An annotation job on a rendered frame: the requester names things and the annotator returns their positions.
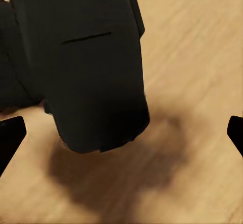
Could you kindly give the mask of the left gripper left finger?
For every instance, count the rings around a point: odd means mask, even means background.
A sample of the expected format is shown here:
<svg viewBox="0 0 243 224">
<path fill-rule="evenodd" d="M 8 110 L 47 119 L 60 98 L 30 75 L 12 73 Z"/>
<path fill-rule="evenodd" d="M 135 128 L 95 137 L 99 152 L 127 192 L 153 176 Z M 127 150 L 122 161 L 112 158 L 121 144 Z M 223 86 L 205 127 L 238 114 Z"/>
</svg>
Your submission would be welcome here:
<svg viewBox="0 0 243 224">
<path fill-rule="evenodd" d="M 25 136 L 22 116 L 0 121 L 0 177 Z"/>
</svg>

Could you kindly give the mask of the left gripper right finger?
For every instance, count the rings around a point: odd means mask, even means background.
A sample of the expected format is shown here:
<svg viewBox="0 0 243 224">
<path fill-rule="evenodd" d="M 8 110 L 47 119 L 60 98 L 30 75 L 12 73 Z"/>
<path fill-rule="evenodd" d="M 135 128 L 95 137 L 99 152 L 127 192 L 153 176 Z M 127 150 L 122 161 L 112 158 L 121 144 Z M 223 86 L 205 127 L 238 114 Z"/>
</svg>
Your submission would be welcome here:
<svg viewBox="0 0 243 224">
<path fill-rule="evenodd" d="M 231 116 L 227 134 L 235 144 L 241 155 L 243 156 L 243 118 L 238 116 Z"/>
</svg>

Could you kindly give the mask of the digital camera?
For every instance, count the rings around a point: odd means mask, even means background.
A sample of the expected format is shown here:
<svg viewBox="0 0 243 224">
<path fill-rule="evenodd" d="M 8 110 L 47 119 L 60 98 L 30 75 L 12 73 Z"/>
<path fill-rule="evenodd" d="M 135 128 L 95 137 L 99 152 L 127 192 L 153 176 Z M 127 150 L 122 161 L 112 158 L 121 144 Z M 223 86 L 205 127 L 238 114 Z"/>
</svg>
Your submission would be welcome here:
<svg viewBox="0 0 243 224">
<path fill-rule="evenodd" d="M 0 112 L 37 105 L 73 152 L 122 147 L 150 123 L 137 0 L 0 0 Z"/>
</svg>

